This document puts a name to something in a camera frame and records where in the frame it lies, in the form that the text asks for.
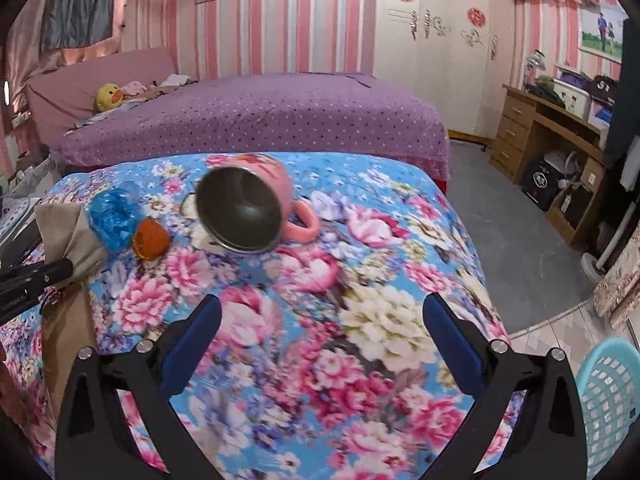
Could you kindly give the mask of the blue plastic wrapper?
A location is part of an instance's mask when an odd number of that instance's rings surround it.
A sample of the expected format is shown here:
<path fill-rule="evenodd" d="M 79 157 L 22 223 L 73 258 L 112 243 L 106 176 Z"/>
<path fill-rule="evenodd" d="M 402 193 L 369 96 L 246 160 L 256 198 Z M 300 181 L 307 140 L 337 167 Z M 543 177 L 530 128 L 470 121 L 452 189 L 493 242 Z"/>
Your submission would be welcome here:
<path fill-rule="evenodd" d="M 137 195 L 126 188 L 111 188 L 96 194 L 87 214 L 90 228 L 108 252 L 127 249 L 142 220 Z"/>

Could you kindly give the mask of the orange peel piece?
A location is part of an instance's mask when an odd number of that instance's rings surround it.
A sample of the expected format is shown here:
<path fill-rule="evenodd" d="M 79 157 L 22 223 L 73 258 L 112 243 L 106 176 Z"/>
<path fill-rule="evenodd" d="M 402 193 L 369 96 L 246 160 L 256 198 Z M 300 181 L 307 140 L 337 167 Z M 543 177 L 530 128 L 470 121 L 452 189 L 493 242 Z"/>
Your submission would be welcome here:
<path fill-rule="evenodd" d="M 167 252 L 170 242 L 168 232 L 160 223 L 153 218 L 145 218 L 134 232 L 131 247 L 138 258 L 152 261 Z"/>

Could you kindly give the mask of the light blue plastic basket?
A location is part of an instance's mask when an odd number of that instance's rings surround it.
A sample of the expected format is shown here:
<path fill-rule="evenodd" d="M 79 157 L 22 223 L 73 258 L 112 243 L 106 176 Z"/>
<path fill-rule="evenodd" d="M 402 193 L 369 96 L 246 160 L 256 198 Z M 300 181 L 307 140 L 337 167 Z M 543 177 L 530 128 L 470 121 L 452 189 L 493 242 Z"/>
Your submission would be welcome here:
<path fill-rule="evenodd" d="M 602 340 L 576 376 L 587 442 L 587 478 L 604 469 L 639 418 L 639 351 L 620 338 Z"/>

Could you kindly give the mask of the floral folded mattress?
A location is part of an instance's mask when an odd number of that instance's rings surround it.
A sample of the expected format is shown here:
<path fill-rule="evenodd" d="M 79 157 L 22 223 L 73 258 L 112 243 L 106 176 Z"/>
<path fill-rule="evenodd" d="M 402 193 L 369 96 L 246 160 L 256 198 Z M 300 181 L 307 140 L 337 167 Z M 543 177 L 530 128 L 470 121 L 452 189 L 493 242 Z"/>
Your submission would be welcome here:
<path fill-rule="evenodd" d="M 612 268 L 593 291 L 593 307 L 599 318 L 607 318 L 617 328 L 639 307 L 640 226 L 636 226 L 627 245 Z"/>

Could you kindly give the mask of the white fan stand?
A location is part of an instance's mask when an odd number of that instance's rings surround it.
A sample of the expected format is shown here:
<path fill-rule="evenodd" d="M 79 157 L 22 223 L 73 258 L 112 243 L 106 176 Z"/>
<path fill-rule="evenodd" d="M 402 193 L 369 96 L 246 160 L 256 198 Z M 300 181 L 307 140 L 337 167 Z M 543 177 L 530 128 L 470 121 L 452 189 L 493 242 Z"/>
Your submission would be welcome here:
<path fill-rule="evenodd" d="M 599 257 L 591 255 L 589 252 L 584 252 L 582 258 L 580 258 L 580 265 L 582 266 L 582 272 L 588 280 L 597 285 L 602 281 L 605 276 L 605 265 L 608 259 L 613 255 L 614 250 L 620 244 L 620 240 L 627 229 L 628 224 L 631 222 L 634 211 L 637 208 L 636 202 L 631 202 L 627 211 L 625 212 L 620 225 L 617 227 L 608 244 L 605 245 L 602 254 Z"/>

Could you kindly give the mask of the pink headboard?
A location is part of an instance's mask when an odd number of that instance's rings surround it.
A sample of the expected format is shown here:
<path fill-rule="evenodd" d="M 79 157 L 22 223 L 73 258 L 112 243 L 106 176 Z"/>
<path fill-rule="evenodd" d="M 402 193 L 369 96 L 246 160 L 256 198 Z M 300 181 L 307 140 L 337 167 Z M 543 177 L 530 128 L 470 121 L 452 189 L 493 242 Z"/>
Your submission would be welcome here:
<path fill-rule="evenodd" d="M 76 122 L 91 117 L 104 84 L 150 84 L 176 71 L 169 51 L 155 48 L 93 58 L 32 78 L 26 96 L 38 136 L 44 144 L 55 143 Z"/>

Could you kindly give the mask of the floral bed cover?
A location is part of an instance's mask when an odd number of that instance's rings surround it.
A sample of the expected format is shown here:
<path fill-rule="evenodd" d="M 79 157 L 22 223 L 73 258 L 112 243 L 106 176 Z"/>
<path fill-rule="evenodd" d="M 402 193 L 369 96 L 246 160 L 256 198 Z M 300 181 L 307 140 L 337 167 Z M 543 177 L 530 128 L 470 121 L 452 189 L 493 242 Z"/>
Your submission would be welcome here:
<path fill-rule="evenodd" d="M 128 351 L 206 295 L 224 320 L 172 407 L 227 479 L 416 479 L 471 399 L 422 321 L 436 292 L 484 336 L 506 331 L 469 234 L 436 184 L 394 160 L 281 154 L 320 221 L 308 244 L 242 256 L 215 244 L 194 193 L 226 158 L 181 155 L 63 178 L 49 203 L 130 185 L 168 251 L 111 255 L 88 281 L 96 343 Z"/>

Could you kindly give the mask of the yellow duck plush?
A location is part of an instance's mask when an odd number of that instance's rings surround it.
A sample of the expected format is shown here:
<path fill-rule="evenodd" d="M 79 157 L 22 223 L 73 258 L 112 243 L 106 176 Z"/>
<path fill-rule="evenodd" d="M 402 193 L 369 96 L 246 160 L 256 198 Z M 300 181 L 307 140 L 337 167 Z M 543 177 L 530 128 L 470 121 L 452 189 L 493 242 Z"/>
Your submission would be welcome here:
<path fill-rule="evenodd" d="M 108 112 L 120 107 L 125 95 L 117 84 L 104 84 L 96 92 L 96 109 L 99 112 Z"/>

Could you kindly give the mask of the pink toy on bed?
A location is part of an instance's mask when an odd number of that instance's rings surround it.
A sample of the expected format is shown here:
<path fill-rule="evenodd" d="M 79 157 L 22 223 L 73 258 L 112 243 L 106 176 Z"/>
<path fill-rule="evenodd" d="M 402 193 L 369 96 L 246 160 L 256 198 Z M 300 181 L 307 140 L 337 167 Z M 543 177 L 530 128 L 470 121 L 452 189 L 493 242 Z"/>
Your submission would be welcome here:
<path fill-rule="evenodd" d="M 140 94 L 147 92 L 148 88 L 146 88 L 141 81 L 134 80 L 121 86 L 120 90 L 124 92 L 124 96 L 126 96 L 126 98 L 133 98 L 134 96 L 140 96 Z"/>

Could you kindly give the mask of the black box under desk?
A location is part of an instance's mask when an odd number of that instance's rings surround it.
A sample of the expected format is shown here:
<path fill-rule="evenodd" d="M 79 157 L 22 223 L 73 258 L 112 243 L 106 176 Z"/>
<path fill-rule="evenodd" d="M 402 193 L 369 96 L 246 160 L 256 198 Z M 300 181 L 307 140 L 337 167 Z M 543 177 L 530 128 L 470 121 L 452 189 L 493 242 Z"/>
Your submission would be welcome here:
<path fill-rule="evenodd" d="M 561 171 L 543 159 L 532 162 L 524 172 L 521 191 L 542 211 L 548 211 L 560 192 Z"/>

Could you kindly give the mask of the pink steel-lined mug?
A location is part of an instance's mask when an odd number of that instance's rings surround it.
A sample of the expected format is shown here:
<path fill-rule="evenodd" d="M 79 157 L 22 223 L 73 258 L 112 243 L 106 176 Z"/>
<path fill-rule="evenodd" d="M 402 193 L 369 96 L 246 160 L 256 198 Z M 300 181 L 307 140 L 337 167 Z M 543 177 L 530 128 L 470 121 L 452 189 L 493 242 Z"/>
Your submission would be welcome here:
<path fill-rule="evenodd" d="M 288 170 L 267 154 L 235 155 L 209 170 L 196 187 L 195 209 L 205 231 L 239 254 L 311 243 L 320 233 L 312 207 L 294 197 Z"/>

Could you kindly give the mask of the grey dark curtain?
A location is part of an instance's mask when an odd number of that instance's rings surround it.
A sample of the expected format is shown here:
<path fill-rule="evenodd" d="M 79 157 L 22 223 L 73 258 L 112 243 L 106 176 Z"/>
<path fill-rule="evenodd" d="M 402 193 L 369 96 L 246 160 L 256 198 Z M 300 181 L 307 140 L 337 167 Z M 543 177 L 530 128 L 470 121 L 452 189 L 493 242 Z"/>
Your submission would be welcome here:
<path fill-rule="evenodd" d="M 47 0 L 40 49 L 83 49 L 112 36 L 115 0 Z"/>

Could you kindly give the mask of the wooden desk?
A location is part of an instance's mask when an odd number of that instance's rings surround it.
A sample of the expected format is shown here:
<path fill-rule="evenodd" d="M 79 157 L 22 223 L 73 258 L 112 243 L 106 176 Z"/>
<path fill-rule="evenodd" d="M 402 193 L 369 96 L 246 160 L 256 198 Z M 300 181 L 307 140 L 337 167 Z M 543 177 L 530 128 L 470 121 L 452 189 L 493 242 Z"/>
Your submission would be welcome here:
<path fill-rule="evenodd" d="M 576 184 L 559 190 L 544 218 L 567 245 L 582 244 L 596 226 L 598 210 L 608 184 L 603 152 L 597 147 L 597 130 L 564 108 L 530 93 L 506 87 L 506 98 L 492 142 L 489 159 L 511 183 L 524 185 L 525 174 L 554 152 L 577 164 Z M 578 200 L 580 217 L 571 222 L 565 197 L 576 186 L 584 192 Z"/>

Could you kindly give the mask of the black hanging coat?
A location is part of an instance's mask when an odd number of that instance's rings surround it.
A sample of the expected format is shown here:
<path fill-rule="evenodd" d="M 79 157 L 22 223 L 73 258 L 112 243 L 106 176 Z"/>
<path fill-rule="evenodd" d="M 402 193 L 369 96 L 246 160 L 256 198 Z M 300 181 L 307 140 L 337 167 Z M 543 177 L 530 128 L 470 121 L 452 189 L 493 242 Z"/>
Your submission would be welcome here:
<path fill-rule="evenodd" d="M 639 135 L 639 23 L 633 18 L 627 18 L 624 21 L 623 33 L 623 64 L 603 156 L 604 164 L 608 168 L 616 167 L 626 158 L 632 141 Z"/>

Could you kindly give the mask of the white storage box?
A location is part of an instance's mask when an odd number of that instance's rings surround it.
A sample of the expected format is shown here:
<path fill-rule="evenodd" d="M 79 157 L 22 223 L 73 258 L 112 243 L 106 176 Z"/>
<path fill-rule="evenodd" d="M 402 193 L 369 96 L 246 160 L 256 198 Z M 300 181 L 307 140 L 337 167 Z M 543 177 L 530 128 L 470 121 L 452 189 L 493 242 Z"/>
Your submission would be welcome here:
<path fill-rule="evenodd" d="M 564 103 L 565 109 L 570 114 L 587 120 L 591 105 L 590 94 L 558 78 L 553 79 L 553 84 L 553 90 Z"/>

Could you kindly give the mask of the purple dotted bed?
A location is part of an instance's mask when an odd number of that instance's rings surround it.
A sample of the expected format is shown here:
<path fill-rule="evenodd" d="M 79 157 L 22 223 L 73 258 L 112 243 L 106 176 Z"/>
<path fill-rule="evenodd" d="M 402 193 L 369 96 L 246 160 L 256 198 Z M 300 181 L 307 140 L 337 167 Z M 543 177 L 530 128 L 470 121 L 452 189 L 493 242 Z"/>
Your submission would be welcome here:
<path fill-rule="evenodd" d="M 202 80 L 65 133 L 51 152 L 75 167 L 195 153 L 337 152 L 450 178 L 450 143 L 434 105 L 363 74 Z"/>

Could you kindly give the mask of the desk lamp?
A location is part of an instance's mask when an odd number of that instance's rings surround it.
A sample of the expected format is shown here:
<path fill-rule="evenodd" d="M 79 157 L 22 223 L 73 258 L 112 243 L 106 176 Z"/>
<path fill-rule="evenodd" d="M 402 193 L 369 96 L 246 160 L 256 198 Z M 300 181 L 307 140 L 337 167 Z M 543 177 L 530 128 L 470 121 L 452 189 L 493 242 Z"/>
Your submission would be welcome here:
<path fill-rule="evenodd" d="M 546 69 L 546 57 L 541 50 L 536 49 L 525 59 L 525 72 L 523 77 L 523 88 L 533 84 L 536 79 L 537 70 Z"/>

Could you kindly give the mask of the framed couple photo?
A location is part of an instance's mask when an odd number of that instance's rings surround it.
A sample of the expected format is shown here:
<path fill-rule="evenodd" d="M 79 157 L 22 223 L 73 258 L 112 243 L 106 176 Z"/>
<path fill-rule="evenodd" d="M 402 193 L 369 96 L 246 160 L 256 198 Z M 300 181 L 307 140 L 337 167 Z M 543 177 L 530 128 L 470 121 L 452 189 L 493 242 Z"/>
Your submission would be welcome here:
<path fill-rule="evenodd" d="M 620 63 L 623 56 L 626 12 L 620 6 L 582 6 L 579 9 L 579 41 L 582 51 Z"/>

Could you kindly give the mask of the white wardrobe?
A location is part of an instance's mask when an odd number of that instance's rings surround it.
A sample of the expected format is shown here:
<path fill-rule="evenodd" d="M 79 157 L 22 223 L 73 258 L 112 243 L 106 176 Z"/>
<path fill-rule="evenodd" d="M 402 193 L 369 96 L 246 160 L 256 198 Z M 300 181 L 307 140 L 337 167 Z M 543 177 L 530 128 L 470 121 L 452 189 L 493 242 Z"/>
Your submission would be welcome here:
<path fill-rule="evenodd" d="M 431 103 L 457 136 L 492 139 L 514 21 L 513 0 L 376 0 L 374 76 Z"/>

